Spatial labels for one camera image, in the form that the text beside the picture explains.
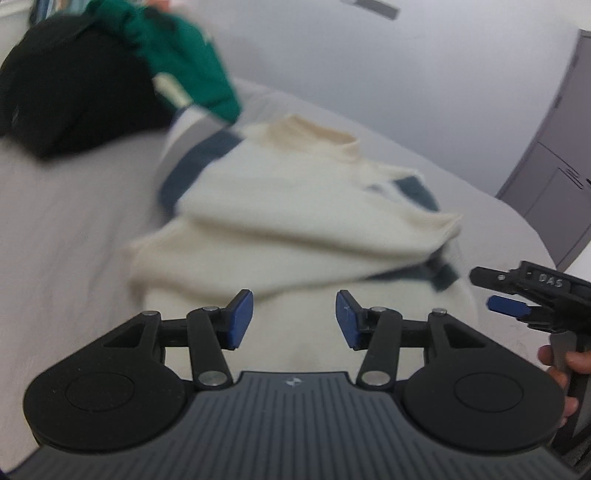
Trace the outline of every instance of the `cream sweater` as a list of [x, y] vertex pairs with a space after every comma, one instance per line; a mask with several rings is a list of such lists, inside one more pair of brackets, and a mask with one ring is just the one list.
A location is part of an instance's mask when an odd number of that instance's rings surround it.
[[[445, 307], [476, 320], [465, 280], [442, 292], [425, 281], [363, 280], [421, 264], [459, 234], [459, 215], [427, 211], [392, 182], [417, 172], [367, 160], [354, 137], [297, 116], [246, 127], [242, 135], [186, 191], [179, 216], [132, 246], [131, 278], [147, 309], [183, 317], [252, 290], [251, 327], [243, 346], [227, 354], [234, 374], [354, 375], [363, 354], [349, 351], [339, 332], [341, 288], [364, 306], [392, 307], [412, 319]], [[186, 376], [188, 363], [176, 355], [169, 363]], [[420, 362], [415, 354], [409, 371]]]

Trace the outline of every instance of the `blue gripper pad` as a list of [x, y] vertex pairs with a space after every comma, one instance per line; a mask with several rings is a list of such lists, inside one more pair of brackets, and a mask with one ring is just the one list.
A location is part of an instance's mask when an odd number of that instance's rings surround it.
[[230, 329], [228, 332], [228, 344], [230, 348], [235, 349], [240, 346], [246, 330], [248, 330], [248, 326], [250, 325], [253, 311], [254, 296], [249, 291], [231, 313]]
[[516, 319], [522, 318], [531, 313], [531, 308], [526, 303], [517, 300], [506, 299], [493, 295], [486, 302], [486, 306], [492, 312], [502, 313]]
[[358, 347], [359, 329], [355, 312], [341, 293], [336, 295], [335, 306], [336, 321], [339, 322], [340, 330], [343, 332], [347, 345], [349, 345], [349, 348]]

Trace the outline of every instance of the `clothes pile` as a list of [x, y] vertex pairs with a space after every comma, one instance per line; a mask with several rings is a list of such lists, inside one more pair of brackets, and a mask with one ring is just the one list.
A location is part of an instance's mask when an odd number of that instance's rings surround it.
[[[354, 375], [361, 358], [334, 320], [341, 288], [411, 319], [434, 306], [476, 318], [454, 267], [460, 216], [438, 211], [418, 172], [364, 158], [345, 132], [295, 115], [237, 129], [192, 106], [169, 133], [163, 165], [160, 201], [173, 218], [131, 246], [132, 282], [164, 318], [252, 290], [251, 327], [227, 355], [236, 375]], [[175, 367], [189, 374], [188, 363]]]
[[152, 79], [172, 75], [192, 101], [234, 122], [240, 106], [208, 35], [175, 15], [92, 0], [82, 15], [33, 26], [0, 68], [0, 134], [37, 157], [78, 153], [169, 126]]

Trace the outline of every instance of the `bed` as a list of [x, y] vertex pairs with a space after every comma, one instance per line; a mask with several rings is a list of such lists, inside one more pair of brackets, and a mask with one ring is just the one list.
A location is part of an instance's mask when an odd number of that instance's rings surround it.
[[[509, 206], [425, 158], [363, 126], [291, 95], [243, 80], [240, 123], [299, 113], [361, 139], [368, 158], [416, 168], [442, 210], [463, 214], [459, 237], [467, 275], [520, 260], [552, 267], [538, 235]], [[35, 447], [21, 401], [41, 371], [141, 309], [126, 283], [125, 246], [160, 228], [156, 204], [163, 179], [165, 132], [137, 135], [75, 158], [39, 164], [0, 141], [0, 468], [11, 469]], [[489, 293], [474, 289], [478, 328], [536, 362], [545, 335], [490, 313]]]

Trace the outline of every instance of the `green jacket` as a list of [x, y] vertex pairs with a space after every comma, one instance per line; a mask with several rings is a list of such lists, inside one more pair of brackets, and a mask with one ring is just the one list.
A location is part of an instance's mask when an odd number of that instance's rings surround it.
[[240, 105], [208, 38], [182, 18], [125, 0], [92, 0], [86, 7], [98, 26], [112, 32], [144, 59], [152, 76], [169, 73], [201, 105], [228, 122]]

